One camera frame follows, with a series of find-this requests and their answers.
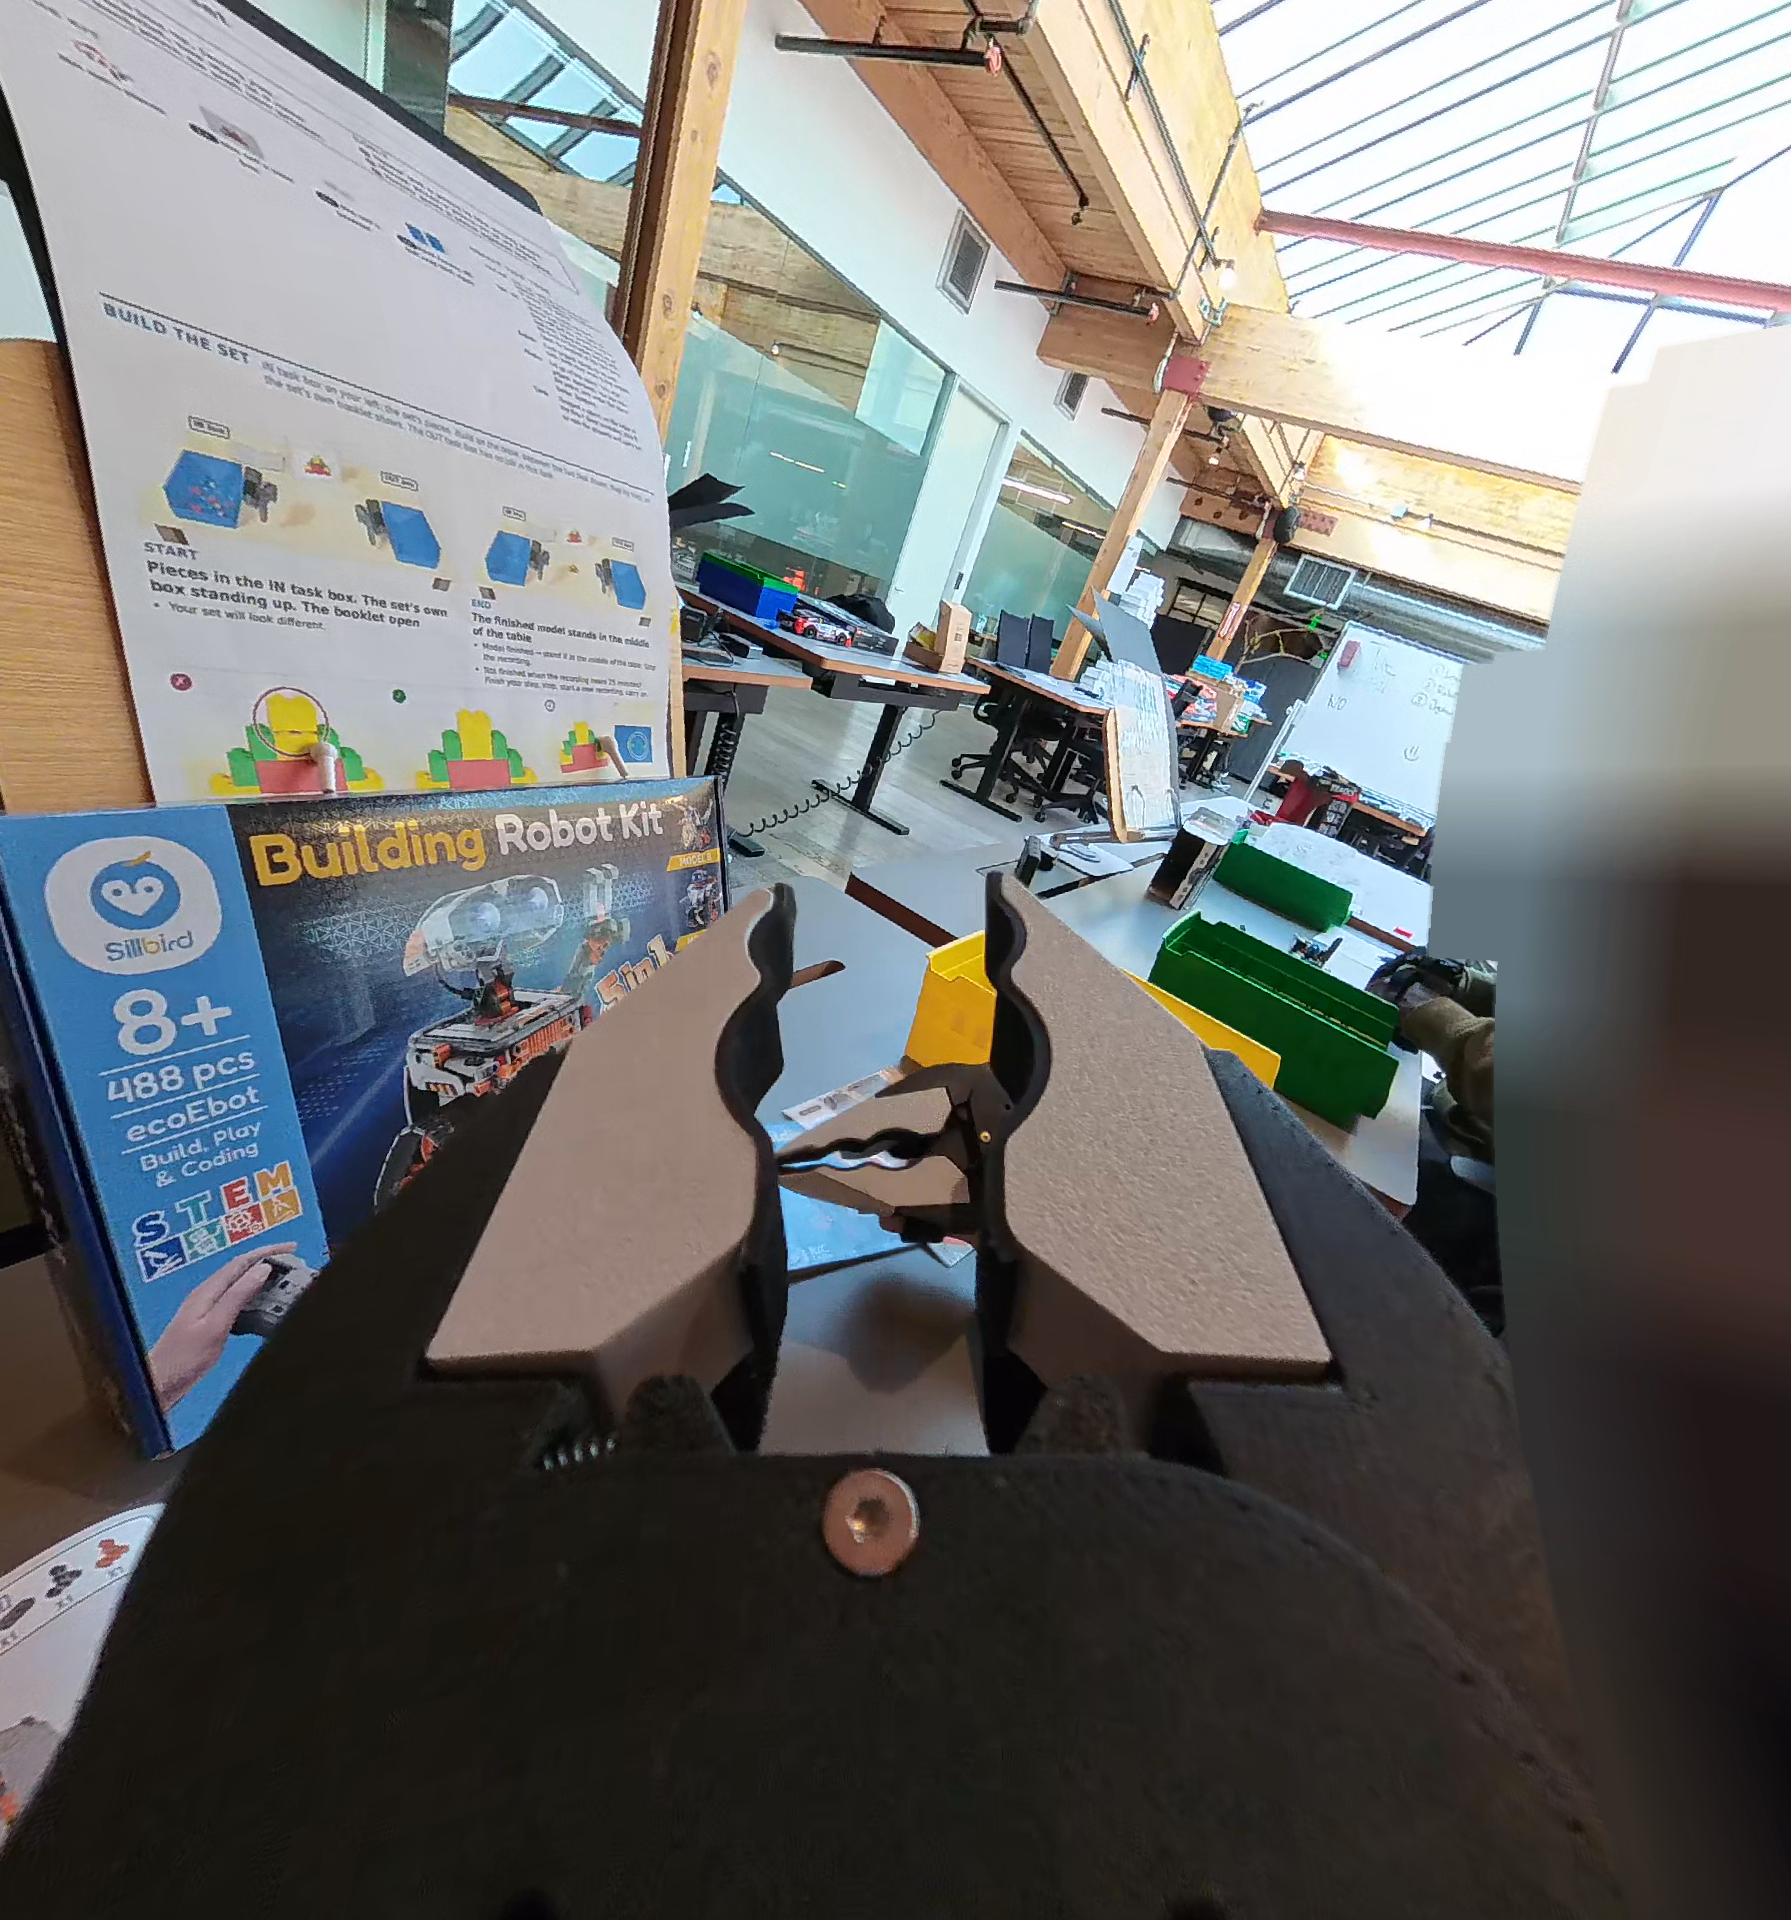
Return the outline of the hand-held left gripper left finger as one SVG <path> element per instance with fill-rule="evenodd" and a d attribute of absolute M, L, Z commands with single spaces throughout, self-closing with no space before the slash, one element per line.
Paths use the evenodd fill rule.
<path fill-rule="evenodd" d="M 696 1380 L 757 1445 L 788 1309 L 758 1105 L 785 1067 L 795 892 L 761 887 L 564 1054 L 429 1344 L 462 1377 L 580 1377 L 620 1425 Z"/>

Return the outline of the grey desk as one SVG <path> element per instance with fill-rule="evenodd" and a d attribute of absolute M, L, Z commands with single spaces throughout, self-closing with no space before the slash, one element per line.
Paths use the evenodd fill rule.
<path fill-rule="evenodd" d="M 795 949 L 836 964 L 782 1002 L 797 1103 L 894 1063 L 931 949 L 834 883 L 795 878 Z M 803 1275 L 766 1428 L 767 1453 L 977 1453 L 974 1259 L 906 1248 Z M 38 1228 L 0 1235 L 0 1579 L 91 1523 L 159 1502 L 178 1461 L 149 1461 L 90 1387 Z"/>

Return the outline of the wooden office desk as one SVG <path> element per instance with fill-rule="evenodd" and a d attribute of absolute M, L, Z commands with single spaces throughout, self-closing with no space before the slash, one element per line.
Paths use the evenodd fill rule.
<path fill-rule="evenodd" d="M 894 656 L 767 629 L 752 614 L 730 607 L 726 601 L 717 601 L 714 597 L 695 588 L 686 588 L 682 600 L 720 631 L 757 641 L 775 657 L 785 657 L 795 667 L 803 667 L 808 672 L 813 691 L 822 700 L 836 706 L 854 701 L 881 709 L 881 724 L 870 735 L 859 771 L 848 780 L 813 780 L 813 802 L 791 808 L 788 818 L 800 818 L 817 805 L 845 805 L 884 831 L 906 837 L 910 830 L 878 808 L 884 777 L 893 757 L 901 756 L 903 715 L 924 715 L 924 721 L 916 726 L 916 732 L 924 735 L 934 728 L 935 715 L 974 709 L 983 696 L 988 696 L 988 682 L 972 672 L 916 667 L 912 662 L 901 662 Z"/>

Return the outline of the blue leaflet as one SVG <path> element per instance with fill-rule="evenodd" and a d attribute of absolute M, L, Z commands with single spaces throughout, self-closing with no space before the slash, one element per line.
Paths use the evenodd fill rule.
<path fill-rule="evenodd" d="M 906 1250 L 903 1235 L 870 1212 L 822 1204 L 788 1190 L 780 1195 L 780 1207 L 791 1282 Z"/>

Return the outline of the stack of yellow plastic bins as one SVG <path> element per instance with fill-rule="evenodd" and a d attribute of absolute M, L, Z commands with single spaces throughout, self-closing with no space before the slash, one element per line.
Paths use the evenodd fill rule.
<path fill-rule="evenodd" d="M 1272 1048 L 1211 1017 L 1186 999 L 1165 995 L 1143 977 L 1130 974 L 1130 980 L 1204 1048 L 1233 1054 L 1266 1088 L 1279 1085 L 1283 1058 Z M 996 1041 L 996 1005 L 999 996 L 985 967 L 985 934 L 968 931 L 966 939 L 935 946 L 916 999 L 916 1017 L 903 1054 L 906 1064 L 985 1064 Z"/>

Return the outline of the green plastic bin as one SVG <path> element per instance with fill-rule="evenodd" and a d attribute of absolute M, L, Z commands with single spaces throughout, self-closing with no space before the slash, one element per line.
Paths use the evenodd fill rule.
<path fill-rule="evenodd" d="M 1238 837 L 1223 850 L 1214 865 L 1214 878 L 1241 900 L 1264 906 L 1310 931 L 1347 926 L 1356 912 L 1348 887 L 1245 837 Z"/>
<path fill-rule="evenodd" d="M 1275 1051 L 1291 1103 L 1347 1131 L 1385 1111 L 1400 1067 L 1391 999 L 1199 915 L 1165 931 L 1148 983 Z"/>

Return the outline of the white table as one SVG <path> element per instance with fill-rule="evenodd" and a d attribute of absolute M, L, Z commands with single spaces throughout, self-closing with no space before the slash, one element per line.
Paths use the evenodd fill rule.
<path fill-rule="evenodd" d="M 985 878 L 988 872 L 1011 872 L 1015 853 L 1015 844 L 991 844 L 940 856 L 906 856 L 859 868 L 845 887 L 848 898 L 903 926 L 928 946 L 943 946 L 980 928 Z M 1083 940 L 1137 977 L 1148 977 L 1165 931 L 1180 920 L 1180 912 L 1148 898 L 1148 871 L 1143 868 L 1086 878 L 1074 887 L 1042 893 L 1042 900 Z M 1216 923 L 1242 926 L 1248 934 L 1282 949 L 1291 949 L 1306 934 L 1295 923 L 1233 898 L 1216 883 L 1196 898 L 1193 912 Z M 1393 1216 L 1407 1216 L 1416 1201 L 1422 1058 L 1400 1048 L 1391 1057 L 1397 1063 L 1393 1088 L 1379 1119 L 1360 1119 L 1348 1131 L 1310 1110 L 1295 1110 L 1295 1119 Z"/>

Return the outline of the black office chair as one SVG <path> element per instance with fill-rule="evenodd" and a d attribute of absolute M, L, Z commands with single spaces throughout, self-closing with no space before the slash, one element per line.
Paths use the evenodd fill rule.
<path fill-rule="evenodd" d="M 962 791 L 1011 822 L 1028 818 L 1011 805 L 1021 802 L 1021 797 L 1030 797 L 1028 812 L 1036 822 L 1047 818 L 1047 808 L 1061 793 L 1061 777 L 1065 777 L 1073 763 L 1080 715 L 1015 682 L 999 682 L 991 667 L 1025 675 L 1030 670 L 1046 672 L 1050 663 L 1055 623 L 1047 616 L 1002 611 L 996 653 L 983 663 L 991 693 L 974 709 L 974 721 L 991 726 L 996 743 L 983 756 L 957 756 L 944 777 L 949 788 Z"/>

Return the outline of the blue robot kit box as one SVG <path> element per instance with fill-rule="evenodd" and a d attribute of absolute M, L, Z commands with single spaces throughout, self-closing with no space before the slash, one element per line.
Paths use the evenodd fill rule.
<path fill-rule="evenodd" d="M 143 1453 L 726 912 L 724 853 L 717 780 L 0 812 L 0 1126 Z"/>

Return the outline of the whiteboard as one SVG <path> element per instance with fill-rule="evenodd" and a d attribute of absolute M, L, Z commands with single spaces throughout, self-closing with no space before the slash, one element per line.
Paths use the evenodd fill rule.
<path fill-rule="evenodd" d="M 1465 663 L 1347 626 L 1283 740 L 1286 757 L 1334 771 L 1387 812 L 1431 822 Z"/>

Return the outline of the blue storage bin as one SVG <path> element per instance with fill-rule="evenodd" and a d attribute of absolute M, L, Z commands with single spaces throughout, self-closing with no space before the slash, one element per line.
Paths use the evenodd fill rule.
<path fill-rule="evenodd" d="M 699 554 L 696 589 L 724 607 L 777 629 L 782 616 L 800 607 L 800 589 L 782 578 L 720 554 Z"/>

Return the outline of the open instruction booklet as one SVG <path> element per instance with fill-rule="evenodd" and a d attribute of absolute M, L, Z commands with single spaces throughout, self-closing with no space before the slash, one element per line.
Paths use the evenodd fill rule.
<path fill-rule="evenodd" d="M 90 1689 L 164 1505 L 84 1526 L 0 1580 L 0 1849 Z"/>

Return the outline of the white instruction sheet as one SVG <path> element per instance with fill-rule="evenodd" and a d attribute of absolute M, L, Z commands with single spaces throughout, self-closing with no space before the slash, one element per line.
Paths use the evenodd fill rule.
<path fill-rule="evenodd" d="M 664 448 L 564 232 L 248 2 L 0 2 L 158 802 L 674 774 Z"/>

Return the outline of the red ceiling pipe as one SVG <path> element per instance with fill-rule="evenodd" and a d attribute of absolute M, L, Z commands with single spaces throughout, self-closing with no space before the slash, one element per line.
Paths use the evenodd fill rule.
<path fill-rule="evenodd" d="M 1447 260 L 1468 269 L 1487 269 L 1506 275 L 1533 275 L 1558 284 L 1583 284 L 1596 288 L 1623 288 L 1652 299 L 1701 300 L 1701 305 L 1726 305 L 1744 311 L 1766 311 L 1773 317 L 1791 317 L 1791 284 L 1772 284 L 1756 278 L 1733 275 L 1702 275 L 1691 269 L 1673 269 L 1663 263 L 1627 260 L 1627 256 L 1601 256 L 1579 252 L 1553 252 L 1534 244 L 1509 244 L 1455 232 L 1430 232 L 1412 228 L 1382 228 L 1319 218 L 1309 212 L 1260 210 L 1255 216 L 1255 230 L 1292 240 L 1292 243 L 1319 243 L 1351 252 L 1376 253 L 1412 253 L 1430 260 Z"/>

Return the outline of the wooden post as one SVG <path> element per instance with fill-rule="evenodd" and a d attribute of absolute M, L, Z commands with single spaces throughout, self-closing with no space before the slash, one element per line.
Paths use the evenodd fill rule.
<path fill-rule="evenodd" d="M 1155 495 L 1170 479 L 1189 408 L 1193 408 L 1189 393 L 1163 387 L 1163 393 L 1157 395 L 1143 439 L 1143 451 L 1130 468 L 1117 516 L 1111 520 L 1111 529 L 1101 539 L 1086 588 L 1074 601 L 1073 623 L 1050 662 L 1055 675 L 1064 682 L 1074 682 L 1083 670 L 1086 653 L 1092 647 L 1092 631 L 1083 626 L 1083 616 L 1099 614 L 1099 606 L 1111 594 L 1111 582 L 1117 578 L 1117 569 L 1121 566 L 1130 539 L 1139 535 Z"/>
<path fill-rule="evenodd" d="M 708 237 L 744 2 L 662 2 L 611 327 L 667 434 Z"/>

